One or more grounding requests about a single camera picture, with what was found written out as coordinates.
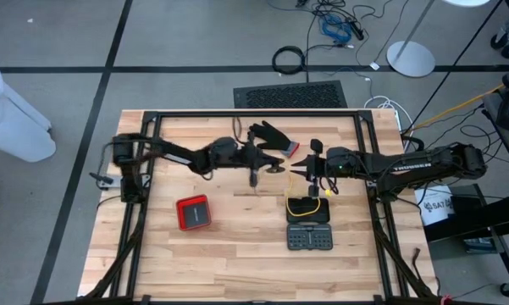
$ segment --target black floor mat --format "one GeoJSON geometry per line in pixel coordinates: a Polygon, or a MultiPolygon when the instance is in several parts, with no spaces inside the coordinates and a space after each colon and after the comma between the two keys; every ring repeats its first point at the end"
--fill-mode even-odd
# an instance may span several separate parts
{"type": "Polygon", "coordinates": [[[348,108],[340,81],[234,89],[236,108],[348,108]]]}

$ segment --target white bucket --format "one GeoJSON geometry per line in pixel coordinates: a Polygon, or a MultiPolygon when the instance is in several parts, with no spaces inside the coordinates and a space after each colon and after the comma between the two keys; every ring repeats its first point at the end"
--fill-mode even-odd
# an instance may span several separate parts
{"type": "Polygon", "coordinates": [[[0,75],[0,150],[27,162],[48,158],[57,150],[47,132],[51,123],[0,75]]]}

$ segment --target wooden table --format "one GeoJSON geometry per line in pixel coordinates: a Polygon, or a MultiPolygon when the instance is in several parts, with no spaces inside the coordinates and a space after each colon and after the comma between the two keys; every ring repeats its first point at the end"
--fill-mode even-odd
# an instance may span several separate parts
{"type": "MultiPolygon", "coordinates": [[[[139,132],[142,114],[143,110],[123,111],[117,133],[139,132]]],[[[377,109],[373,116],[380,151],[402,153],[393,112],[377,109]]],[[[262,119],[301,143],[294,156],[284,163],[287,169],[312,153],[309,149],[312,138],[322,141],[324,152],[328,147],[339,146],[358,149],[352,119],[245,117],[241,122],[246,129],[262,119]]],[[[365,130],[365,141],[370,147],[365,130]]],[[[231,136],[231,118],[166,118],[160,134],[167,141],[198,149],[217,137],[231,136]]],[[[279,152],[266,153],[282,157],[279,152]]],[[[117,175],[119,170],[111,164],[108,173],[117,175]]],[[[339,196],[329,198],[333,250],[292,252],[285,241],[284,194],[290,179],[293,179],[290,196],[306,196],[305,179],[288,171],[271,175],[260,170],[254,191],[248,185],[247,169],[218,169],[213,180],[205,181],[183,165],[157,160],[136,299],[149,294],[152,300],[372,301],[373,295],[383,295],[364,182],[339,179],[339,196]],[[213,222],[199,230],[180,231],[175,203],[197,194],[207,195],[213,222]]],[[[118,190],[105,191],[102,199],[118,194],[118,190]]],[[[410,190],[401,196],[415,200],[410,190]]],[[[124,208],[119,199],[105,202],[99,208],[80,295],[91,290],[113,262],[124,208]]],[[[402,256],[410,264],[413,249],[422,250],[418,269],[435,293],[433,265],[418,209],[404,202],[393,202],[392,208],[402,256]]],[[[398,294],[396,272],[389,256],[388,265],[394,294],[398,294]]],[[[123,270],[120,295],[125,291],[128,268],[123,270]]]]}

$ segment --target white round base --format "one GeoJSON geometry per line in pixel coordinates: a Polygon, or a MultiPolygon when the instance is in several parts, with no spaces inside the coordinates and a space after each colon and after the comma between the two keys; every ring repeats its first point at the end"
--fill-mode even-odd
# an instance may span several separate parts
{"type": "Polygon", "coordinates": [[[386,53],[386,59],[393,69],[402,75],[411,77],[422,77],[433,72],[433,54],[419,43],[408,42],[401,56],[396,59],[403,43],[405,42],[392,44],[386,53]]]}
{"type": "Polygon", "coordinates": [[[488,3],[490,0],[442,0],[442,1],[464,8],[474,8],[480,5],[484,5],[488,3]]]}

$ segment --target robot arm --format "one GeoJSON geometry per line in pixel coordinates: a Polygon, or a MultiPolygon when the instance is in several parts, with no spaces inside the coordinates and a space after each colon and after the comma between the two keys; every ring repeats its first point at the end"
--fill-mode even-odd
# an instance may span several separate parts
{"type": "MultiPolygon", "coordinates": [[[[320,153],[318,150],[317,154],[292,165],[307,166],[306,172],[292,172],[311,181],[313,190],[318,188],[317,178],[356,178],[375,182],[379,196],[390,200],[395,200],[406,187],[452,176],[478,179],[487,169],[479,149],[460,143],[393,156],[351,151],[344,147],[330,148],[327,158],[320,158],[320,153]]],[[[317,196],[315,191],[310,193],[310,196],[317,196]]]]}
{"type": "Polygon", "coordinates": [[[139,173],[140,165],[152,158],[165,158],[177,164],[187,166],[193,173],[206,175],[215,169],[248,168],[250,169],[250,186],[257,185],[257,172],[265,165],[269,173],[284,171],[279,165],[284,162],[263,153],[254,146],[254,135],[249,133],[249,141],[243,146],[231,137],[222,137],[204,148],[192,151],[162,138],[152,139],[141,134],[120,134],[113,138],[113,163],[120,167],[122,173],[121,194],[124,202],[141,202],[144,199],[144,185],[139,173]],[[136,158],[134,143],[152,144],[150,152],[136,158]]]}

